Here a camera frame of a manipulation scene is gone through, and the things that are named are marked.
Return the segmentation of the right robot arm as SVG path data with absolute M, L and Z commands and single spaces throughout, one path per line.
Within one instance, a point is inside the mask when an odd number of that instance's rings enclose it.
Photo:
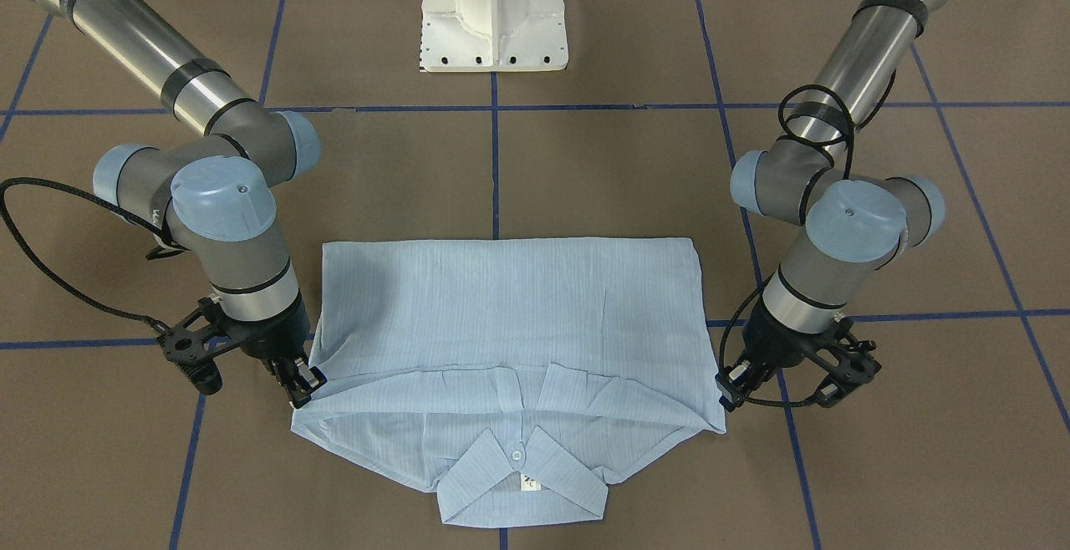
M 308 404 L 326 378 L 306 351 L 309 316 L 274 192 L 318 164 L 314 124 L 263 107 L 146 0 L 26 1 L 100 46 L 192 138 L 169 149 L 116 146 L 96 162 L 91 190 L 22 175 L 3 182 L 3 198 L 19 187 L 51 188 L 103 207 L 150 233 L 150 259 L 190 254 L 209 292 L 174 323 L 109 306 L 47 268 L 3 205 L 24 256 L 70 295 L 152 330 L 165 360 L 200 394 L 221 389 L 217 360 L 240 351 L 262 364 L 292 408 Z

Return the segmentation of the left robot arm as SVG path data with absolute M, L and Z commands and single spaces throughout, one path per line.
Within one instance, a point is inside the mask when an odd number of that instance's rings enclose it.
M 939 188 L 920 177 L 853 172 L 860 131 L 883 107 L 899 61 L 948 0 L 863 0 L 812 83 L 778 105 L 771 149 L 749 151 L 732 170 L 735 203 L 798 227 L 788 255 L 744 300 L 742 352 L 717 351 L 721 404 L 756 403 L 783 370 L 815 364 L 824 379 L 798 404 L 837 404 L 880 371 L 876 343 L 844 312 L 880 268 L 924 244 L 946 217 Z

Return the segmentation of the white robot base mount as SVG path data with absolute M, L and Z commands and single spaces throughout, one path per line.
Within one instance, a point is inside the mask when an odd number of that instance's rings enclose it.
M 565 70 L 564 0 L 423 0 L 424 73 Z

